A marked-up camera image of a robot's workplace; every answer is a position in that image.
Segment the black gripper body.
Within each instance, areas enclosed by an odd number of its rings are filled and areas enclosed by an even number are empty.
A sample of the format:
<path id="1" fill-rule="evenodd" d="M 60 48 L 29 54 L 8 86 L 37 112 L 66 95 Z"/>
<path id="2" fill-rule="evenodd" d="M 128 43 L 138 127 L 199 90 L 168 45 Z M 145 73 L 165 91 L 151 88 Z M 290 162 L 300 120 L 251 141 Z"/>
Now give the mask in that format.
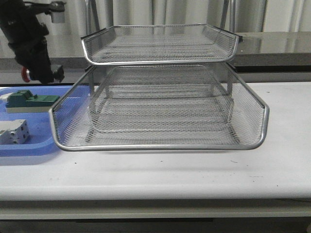
<path id="1" fill-rule="evenodd" d="M 49 31 L 39 23 L 36 15 L 40 13 L 22 0 L 2 0 L 0 28 L 17 63 L 27 68 L 34 80 L 52 83 L 54 77 L 45 38 Z"/>

